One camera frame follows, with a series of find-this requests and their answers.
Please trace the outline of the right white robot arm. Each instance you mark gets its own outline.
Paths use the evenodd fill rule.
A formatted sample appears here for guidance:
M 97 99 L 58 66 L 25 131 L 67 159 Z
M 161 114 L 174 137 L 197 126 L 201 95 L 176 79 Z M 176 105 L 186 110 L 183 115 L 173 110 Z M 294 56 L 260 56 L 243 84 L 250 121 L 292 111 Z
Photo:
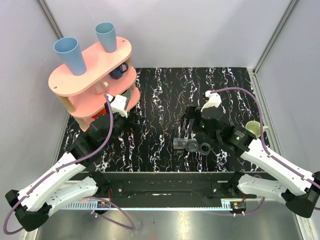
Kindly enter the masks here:
M 181 127 L 190 127 L 196 140 L 202 144 L 217 144 L 231 155 L 240 157 L 262 168 L 274 180 L 257 178 L 235 172 L 223 184 L 222 193 L 232 198 L 256 195 L 284 204 L 294 214 L 310 218 L 320 197 L 320 173 L 302 170 L 268 147 L 262 140 L 240 125 L 231 125 L 223 119 L 218 107 L 201 109 L 187 107 L 180 118 Z

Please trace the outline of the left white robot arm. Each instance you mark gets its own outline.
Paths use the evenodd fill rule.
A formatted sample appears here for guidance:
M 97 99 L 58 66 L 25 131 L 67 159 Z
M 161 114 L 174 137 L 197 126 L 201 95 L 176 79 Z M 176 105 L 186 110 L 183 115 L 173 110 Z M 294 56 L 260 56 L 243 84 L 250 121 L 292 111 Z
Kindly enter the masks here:
M 127 117 L 119 113 L 98 116 L 74 141 L 66 147 L 62 157 L 41 177 L 21 190 L 5 194 L 22 229 L 31 232 L 42 226 L 61 208 L 85 197 L 103 198 L 109 194 L 107 180 L 100 172 L 90 172 L 79 183 L 62 190 L 60 187 L 70 178 L 85 170 L 98 158 L 106 145 L 127 130 L 139 130 L 140 115 L 131 110 Z

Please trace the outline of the orange plastic bowl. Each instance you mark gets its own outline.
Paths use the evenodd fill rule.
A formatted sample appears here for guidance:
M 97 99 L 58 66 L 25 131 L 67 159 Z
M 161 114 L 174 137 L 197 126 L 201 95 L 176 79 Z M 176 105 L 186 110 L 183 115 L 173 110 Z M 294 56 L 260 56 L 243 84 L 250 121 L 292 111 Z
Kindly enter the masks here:
M 103 108 L 102 110 L 100 110 L 98 113 L 96 113 L 95 115 L 93 115 L 91 118 L 92 119 L 96 119 L 98 116 L 103 115 L 106 113 L 106 109 Z

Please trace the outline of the teal speckled ceramic cup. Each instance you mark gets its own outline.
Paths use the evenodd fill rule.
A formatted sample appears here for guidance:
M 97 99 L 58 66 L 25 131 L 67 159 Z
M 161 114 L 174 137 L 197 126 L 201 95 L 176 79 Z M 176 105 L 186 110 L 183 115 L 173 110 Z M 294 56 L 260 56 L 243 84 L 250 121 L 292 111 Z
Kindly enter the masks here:
M 127 89 L 125 93 L 122 94 L 124 97 L 127 98 L 127 101 L 129 102 L 131 99 L 131 89 Z

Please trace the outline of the black marble patterned mat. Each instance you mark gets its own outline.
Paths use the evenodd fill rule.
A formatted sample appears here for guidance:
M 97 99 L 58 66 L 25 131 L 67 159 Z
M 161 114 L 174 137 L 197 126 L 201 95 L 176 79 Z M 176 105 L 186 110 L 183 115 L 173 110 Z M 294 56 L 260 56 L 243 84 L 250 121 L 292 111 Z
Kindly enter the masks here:
M 246 94 L 254 87 L 242 67 L 137 68 L 143 119 L 139 131 L 122 133 L 96 156 L 89 171 L 100 172 L 257 172 L 259 168 L 214 145 L 207 156 L 173 149 L 174 138 L 192 138 L 181 129 L 188 106 L 201 106 L 208 90 L 222 89 L 222 109 L 233 125 L 258 121 L 256 103 Z

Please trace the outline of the pink ceramic mug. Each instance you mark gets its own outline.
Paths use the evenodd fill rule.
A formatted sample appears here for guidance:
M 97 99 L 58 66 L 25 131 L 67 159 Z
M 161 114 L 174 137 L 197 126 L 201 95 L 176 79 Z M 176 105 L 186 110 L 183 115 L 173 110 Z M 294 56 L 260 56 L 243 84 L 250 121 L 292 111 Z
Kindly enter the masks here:
M 109 84 L 106 81 L 97 82 L 93 86 L 93 91 L 96 95 L 102 95 L 105 94 L 109 89 Z

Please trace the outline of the light green ceramic mug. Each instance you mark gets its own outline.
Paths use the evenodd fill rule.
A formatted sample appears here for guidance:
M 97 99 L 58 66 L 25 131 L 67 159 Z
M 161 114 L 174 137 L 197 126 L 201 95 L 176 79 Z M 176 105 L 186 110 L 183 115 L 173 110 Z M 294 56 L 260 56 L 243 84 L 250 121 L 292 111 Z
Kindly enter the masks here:
M 260 138 L 261 137 L 261 124 L 258 121 L 248 121 L 245 125 L 245 128 L 253 133 L 256 137 Z

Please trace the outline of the dark blue ceramic mug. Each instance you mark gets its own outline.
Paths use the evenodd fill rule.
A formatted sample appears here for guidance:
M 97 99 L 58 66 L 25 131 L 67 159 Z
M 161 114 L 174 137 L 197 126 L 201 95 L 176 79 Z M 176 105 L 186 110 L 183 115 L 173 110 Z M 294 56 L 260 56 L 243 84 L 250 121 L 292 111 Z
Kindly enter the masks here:
M 129 65 L 126 62 L 123 62 L 121 65 L 117 66 L 114 70 L 109 73 L 109 76 L 112 79 L 120 79 L 124 73 L 129 69 Z

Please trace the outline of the pink three-tier wooden shelf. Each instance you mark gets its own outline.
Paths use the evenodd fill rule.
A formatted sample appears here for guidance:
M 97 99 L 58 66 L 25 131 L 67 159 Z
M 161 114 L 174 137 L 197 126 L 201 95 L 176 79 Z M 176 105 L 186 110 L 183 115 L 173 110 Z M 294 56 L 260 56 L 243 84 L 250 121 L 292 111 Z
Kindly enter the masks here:
M 73 116 L 82 131 L 86 131 L 95 119 L 93 115 L 105 108 L 104 94 L 94 93 L 93 86 L 98 82 L 108 82 L 105 94 L 116 96 L 130 89 L 131 98 L 127 111 L 134 108 L 140 100 L 140 91 L 136 87 L 137 72 L 133 66 L 128 68 L 121 78 L 112 79 L 109 75 L 116 67 L 126 62 L 130 64 L 132 45 L 129 40 L 118 36 L 117 49 L 106 52 L 100 42 L 96 42 L 82 51 L 86 72 L 76 76 L 65 64 L 57 67 L 48 78 L 48 86 Z

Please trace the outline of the small blue plastic cup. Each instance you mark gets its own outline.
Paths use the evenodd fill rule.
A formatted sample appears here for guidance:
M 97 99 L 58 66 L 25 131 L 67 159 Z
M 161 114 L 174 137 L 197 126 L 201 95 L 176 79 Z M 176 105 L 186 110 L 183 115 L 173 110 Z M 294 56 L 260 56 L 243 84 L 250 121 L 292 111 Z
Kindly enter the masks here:
M 95 27 L 95 32 L 100 44 L 107 53 L 113 53 L 116 51 L 117 37 L 113 23 L 101 22 Z

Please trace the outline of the large blue plastic cup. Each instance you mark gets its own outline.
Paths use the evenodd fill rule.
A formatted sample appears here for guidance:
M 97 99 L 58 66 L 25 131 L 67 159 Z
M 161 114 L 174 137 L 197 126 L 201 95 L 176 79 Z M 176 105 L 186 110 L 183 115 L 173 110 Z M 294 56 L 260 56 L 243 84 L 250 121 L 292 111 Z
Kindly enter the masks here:
M 87 71 L 79 42 L 76 38 L 63 37 L 54 43 L 53 49 L 73 75 L 80 76 Z

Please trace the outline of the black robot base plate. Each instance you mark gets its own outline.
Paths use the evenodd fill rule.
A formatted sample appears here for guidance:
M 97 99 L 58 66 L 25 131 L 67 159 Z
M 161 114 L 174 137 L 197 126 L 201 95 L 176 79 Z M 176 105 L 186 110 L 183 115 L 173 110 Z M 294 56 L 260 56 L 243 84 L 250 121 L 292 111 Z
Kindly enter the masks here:
M 238 172 L 104 172 L 96 197 L 121 208 L 205 208 L 221 199 L 254 199 L 236 188 Z

